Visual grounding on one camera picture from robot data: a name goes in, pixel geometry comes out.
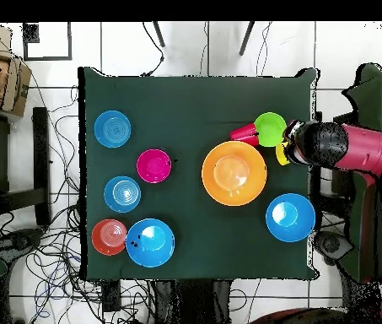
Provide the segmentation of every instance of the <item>blue plate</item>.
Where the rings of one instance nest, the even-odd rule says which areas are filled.
[[[269,231],[280,241],[300,241],[315,226],[315,210],[306,197],[284,194],[274,199],[266,211]]]
[[[140,186],[129,176],[116,176],[108,181],[104,189],[105,203],[118,213],[133,210],[141,198]]]
[[[118,148],[131,136],[131,123],[119,111],[106,111],[96,119],[94,135],[107,148]]]
[[[144,219],[134,224],[126,237],[129,257],[143,267],[157,267],[173,255],[174,234],[167,224],[157,219]]]

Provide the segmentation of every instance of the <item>table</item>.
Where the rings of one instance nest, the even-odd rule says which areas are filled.
[[[307,265],[307,240],[281,242],[265,224],[266,208],[275,197],[307,195],[307,166],[282,167],[274,148],[258,148],[266,161],[266,187],[256,200],[235,208],[212,200],[201,178],[208,152],[261,113],[308,121],[314,69],[295,78],[117,78],[88,67],[78,71],[86,279],[315,277]],[[121,111],[131,121],[131,138],[120,148],[105,148],[94,137],[94,122],[107,110]],[[137,175],[137,157],[150,148],[164,149],[173,160],[169,177],[159,184]],[[109,179],[123,175],[138,182],[142,198],[130,213],[118,214],[106,206],[103,192]],[[91,231],[100,220],[119,219],[129,229],[145,218],[161,219],[175,233],[174,255],[164,265],[139,267],[126,251],[107,257],[92,246]]]

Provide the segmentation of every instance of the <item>bowl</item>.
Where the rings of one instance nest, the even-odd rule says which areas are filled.
[[[113,256],[125,248],[126,233],[126,227],[120,221],[105,219],[93,227],[92,244],[102,255]]]
[[[281,116],[276,113],[263,113],[255,122],[258,140],[263,147],[276,147],[283,141],[283,131],[287,124]]]
[[[140,186],[129,176],[116,176],[105,186],[104,199],[111,210],[128,213],[140,202]]]
[[[131,123],[119,111],[105,111],[94,123],[94,135],[107,148],[118,148],[131,136]]]
[[[137,172],[146,182],[164,181],[171,172],[171,160],[163,150],[148,149],[138,157]]]
[[[126,237],[129,257],[143,267],[158,267],[173,255],[175,237],[169,226],[158,219],[138,221]]]
[[[315,210],[306,197],[294,193],[283,194],[268,206],[266,224],[278,240],[300,241],[314,229]]]
[[[266,178],[261,154],[243,142],[219,144],[202,164],[202,184],[208,195],[227,206],[250,203],[262,192]]]

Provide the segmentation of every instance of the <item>pink bowl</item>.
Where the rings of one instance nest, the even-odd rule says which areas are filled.
[[[149,149],[137,160],[137,172],[141,178],[152,184],[166,179],[171,171],[171,160],[162,150]]]

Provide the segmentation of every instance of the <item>red plate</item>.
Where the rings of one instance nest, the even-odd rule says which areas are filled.
[[[93,227],[92,244],[99,253],[113,256],[125,248],[126,235],[126,227],[120,221],[102,220]]]

